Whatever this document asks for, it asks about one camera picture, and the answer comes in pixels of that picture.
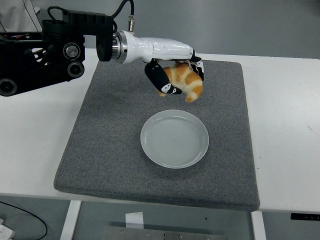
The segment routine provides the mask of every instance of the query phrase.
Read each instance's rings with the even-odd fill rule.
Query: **wire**
[[[122,8],[124,7],[124,5],[126,4],[126,2],[130,2],[131,4],[131,15],[135,15],[135,4],[134,4],[134,0],[123,0],[120,4],[120,6],[118,7],[118,9],[115,11],[115,13],[113,15],[111,15],[111,17],[114,19],[116,16],[118,16],[118,14],[121,12]]]
[[[118,31],[117,23],[113,20],[113,33],[116,33]]]
[[[33,213],[31,213],[31,212],[29,212],[29,211],[27,211],[27,210],[24,210],[24,209],[22,209],[22,208],[20,208],[20,207],[13,206],[13,205],[11,205],[11,204],[9,204],[9,203],[3,202],[3,201],[0,201],[0,203],[1,203],[1,204],[8,205],[8,206],[13,207],[13,208],[16,208],[16,209],[19,209],[19,210],[21,210],[21,211],[24,211],[24,212],[26,212],[27,214],[30,214],[30,215],[34,216],[35,218],[39,219],[39,220],[44,224],[44,226],[45,226],[45,234],[44,234],[42,237],[37,238],[36,240],[43,239],[43,238],[47,235],[47,233],[48,233],[47,224],[46,224],[45,221],[43,221],[40,217],[38,217],[37,215],[34,215]]]
[[[55,19],[54,16],[52,16],[52,14],[51,14],[51,12],[50,12],[51,9],[58,9],[58,10],[61,10],[61,11],[63,11],[63,12],[66,12],[66,11],[67,11],[66,9],[64,9],[64,8],[62,8],[62,7],[59,7],[59,6],[50,6],[50,7],[48,7],[47,12],[48,12],[50,18],[51,18],[52,20],[56,21],[56,22],[57,22],[57,19]]]

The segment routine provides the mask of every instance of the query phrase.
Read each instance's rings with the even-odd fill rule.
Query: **metal connector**
[[[129,16],[129,32],[134,36],[135,35],[135,16]]]

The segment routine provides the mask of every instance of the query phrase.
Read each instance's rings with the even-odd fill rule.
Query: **bread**
[[[170,83],[186,94],[185,101],[187,103],[191,103],[200,97],[203,91],[202,79],[187,63],[177,62],[174,66],[167,66],[163,70],[168,76]],[[163,92],[158,90],[157,92],[162,97],[166,96]]]

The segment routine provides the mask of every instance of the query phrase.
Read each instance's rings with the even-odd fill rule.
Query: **gray mat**
[[[192,103],[186,103],[183,94],[158,96],[144,66],[141,61],[99,62],[57,170],[55,189],[139,202],[257,210],[241,65],[205,61],[204,90]],[[169,109],[197,116],[208,130],[209,149],[191,167],[159,166],[141,147],[144,123]]]

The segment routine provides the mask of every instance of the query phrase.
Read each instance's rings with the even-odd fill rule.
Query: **metal plate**
[[[200,233],[162,231],[150,229],[107,226],[104,232],[108,240],[227,240],[226,236]]]

